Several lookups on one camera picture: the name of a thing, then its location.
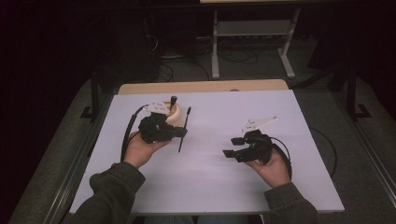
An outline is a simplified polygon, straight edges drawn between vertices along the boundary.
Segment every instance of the hand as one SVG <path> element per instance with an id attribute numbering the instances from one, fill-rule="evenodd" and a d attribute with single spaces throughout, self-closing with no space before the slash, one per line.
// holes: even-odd
<path id="1" fill-rule="evenodd" d="M 271 152 L 271 160 L 267 164 L 262 161 L 247 161 L 245 164 L 253 168 L 273 189 L 291 182 L 285 162 L 274 149 Z"/>
<path id="2" fill-rule="evenodd" d="M 143 141 L 140 133 L 131 133 L 130 137 L 132 139 L 128 143 L 124 161 L 131 163 L 136 169 L 146 164 L 154 152 L 170 143 L 166 141 L 148 144 Z"/>

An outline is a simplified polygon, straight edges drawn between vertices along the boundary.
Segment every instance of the left hand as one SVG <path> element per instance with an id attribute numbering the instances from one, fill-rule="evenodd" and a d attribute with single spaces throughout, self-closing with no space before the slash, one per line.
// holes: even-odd
<path id="1" fill-rule="evenodd" d="M 291 182 L 286 163 L 275 149 L 272 149 L 271 160 L 267 164 L 262 161 L 247 161 L 245 164 L 253 168 L 273 189 Z"/>
<path id="2" fill-rule="evenodd" d="M 128 143 L 124 161 L 129 162 L 136 169 L 146 164 L 154 152 L 170 143 L 170 141 L 166 141 L 148 144 L 143 141 L 140 133 L 131 133 L 130 136 L 134 137 Z"/>

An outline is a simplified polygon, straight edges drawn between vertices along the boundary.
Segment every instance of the table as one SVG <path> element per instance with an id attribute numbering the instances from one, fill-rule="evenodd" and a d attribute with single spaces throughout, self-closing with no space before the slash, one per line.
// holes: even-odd
<path id="1" fill-rule="evenodd" d="M 121 142 L 131 114 L 141 105 L 167 101 L 172 95 L 177 95 L 182 110 L 186 111 L 188 106 L 192 108 L 189 132 L 180 153 L 177 153 L 179 140 L 174 139 L 140 168 L 147 181 L 136 194 L 134 215 L 259 214 L 268 211 L 263 192 L 269 187 L 250 167 L 225 158 L 222 150 L 239 149 L 230 139 L 242 136 L 241 129 L 248 119 L 272 116 L 278 116 L 278 121 L 261 130 L 288 146 L 292 180 L 300 192 L 319 212 L 344 210 L 294 94 L 285 88 L 284 81 L 223 81 L 219 82 L 217 90 L 211 89 L 213 83 L 218 82 L 121 87 L 108 110 L 70 212 L 76 212 L 92 195 L 90 176 L 103 172 L 120 159 Z M 265 85 L 258 90 L 263 83 L 268 84 L 270 91 L 263 91 Z M 141 112 L 136 120 L 147 115 Z"/>

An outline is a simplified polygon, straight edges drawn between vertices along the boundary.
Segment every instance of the sleeve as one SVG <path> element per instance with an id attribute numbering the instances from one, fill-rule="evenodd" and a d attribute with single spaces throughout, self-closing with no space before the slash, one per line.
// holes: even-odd
<path id="1" fill-rule="evenodd" d="M 93 195 L 65 223 L 125 223 L 131 214 L 134 195 L 145 180 L 128 162 L 113 164 L 107 171 L 91 177 Z"/>
<path id="2" fill-rule="evenodd" d="M 266 191 L 271 223 L 318 223 L 318 211 L 293 183 Z"/>

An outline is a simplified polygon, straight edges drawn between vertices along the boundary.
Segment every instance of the white table surface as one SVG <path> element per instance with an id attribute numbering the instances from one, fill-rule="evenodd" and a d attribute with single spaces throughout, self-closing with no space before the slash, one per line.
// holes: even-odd
<path id="1" fill-rule="evenodd" d="M 248 119 L 273 116 L 278 120 L 261 131 L 288 147 L 292 181 L 303 196 L 319 212 L 344 210 L 293 92 L 227 91 L 116 95 L 71 213 L 92 196 L 91 175 L 120 161 L 122 138 L 136 109 L 141 105 L 169 101 L 172 95 L 177 96 L 184 116 L 191 106 L 188 133 L 180 153 L 177 153 L 179 138 L 174 138 L 139 169 L 147 181 L 136 194 L 132 213 L 245 214 L 268 211 L 263 192 L 269 187 L 244 163 L 225 158 L 222 150 L 247 147 L 235 147 L 230 139 L 243 136 L 241 130 Z M 146 111 L 139 113 L 133 131 L 148 115 Z"/>

